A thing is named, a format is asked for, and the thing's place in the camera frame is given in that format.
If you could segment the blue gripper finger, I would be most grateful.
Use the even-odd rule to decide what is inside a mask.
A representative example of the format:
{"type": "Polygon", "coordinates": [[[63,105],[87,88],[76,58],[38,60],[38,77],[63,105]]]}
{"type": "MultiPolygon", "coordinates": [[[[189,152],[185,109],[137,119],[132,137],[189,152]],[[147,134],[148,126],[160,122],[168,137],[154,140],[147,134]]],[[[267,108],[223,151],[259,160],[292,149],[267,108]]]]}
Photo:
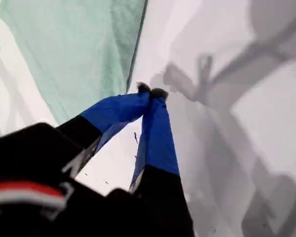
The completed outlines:
{"type": "Polygon", "coordinates": [[[139,119],[148,109],[150,87],[140,82],[137,93],[111,96],[97,102],[57,130],[82,148],[62,172],[75,177],[90,159],[127,124],[139,119]]]}
{"type": "Polygon", "coordinates": [[[169,114],[168,93],[155,88],[142,119],[132,191],[151,237],[192,237],[193,221],[185,200],[169,114]]]}

